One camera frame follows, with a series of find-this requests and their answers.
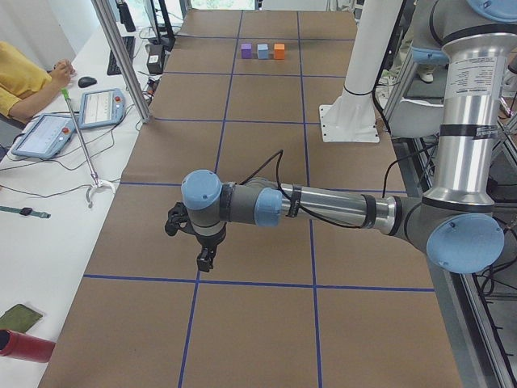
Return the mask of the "person hand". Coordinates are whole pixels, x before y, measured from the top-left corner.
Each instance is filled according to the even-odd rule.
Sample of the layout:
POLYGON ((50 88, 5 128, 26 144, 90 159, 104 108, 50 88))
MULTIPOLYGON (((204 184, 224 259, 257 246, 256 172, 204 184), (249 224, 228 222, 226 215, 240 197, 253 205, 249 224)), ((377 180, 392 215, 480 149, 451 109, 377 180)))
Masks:
POLYGON ((76 70, 68 59, 57 62, 53 70, 49 73, 52 81, 58 85, 66 86, 76 75, 76 70))

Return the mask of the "person forearm yellow sleeve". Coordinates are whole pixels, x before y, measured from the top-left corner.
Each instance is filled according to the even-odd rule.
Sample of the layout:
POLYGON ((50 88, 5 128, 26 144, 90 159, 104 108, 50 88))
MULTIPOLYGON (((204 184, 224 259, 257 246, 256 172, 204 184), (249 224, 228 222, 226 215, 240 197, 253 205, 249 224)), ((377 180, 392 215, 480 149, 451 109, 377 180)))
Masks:
POLYGON ((46 108, 61 93, 47 70, 29 60, 15 46, 1 42, 1 115, 20 123, 46 108))

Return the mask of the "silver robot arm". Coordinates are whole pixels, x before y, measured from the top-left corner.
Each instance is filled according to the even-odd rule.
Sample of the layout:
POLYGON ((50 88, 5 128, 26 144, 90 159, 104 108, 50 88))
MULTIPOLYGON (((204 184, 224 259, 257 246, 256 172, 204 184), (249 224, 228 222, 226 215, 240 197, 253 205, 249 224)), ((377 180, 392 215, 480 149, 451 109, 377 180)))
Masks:
POLYGON ((207 170, 181 185, 165 231, 201 245, 200 271, 213 267, 230 222, 276 226, 300 215, 348 229, 376 229, 407 241, 437 266, 474 273, 501 255, 505 235, 486 185, 506 59, 516 46, 513 1, 421 1, 414 12, 414 57, 448 59, 433 184, 418 199, 376 198, 267 181, 222 183, 207 170))

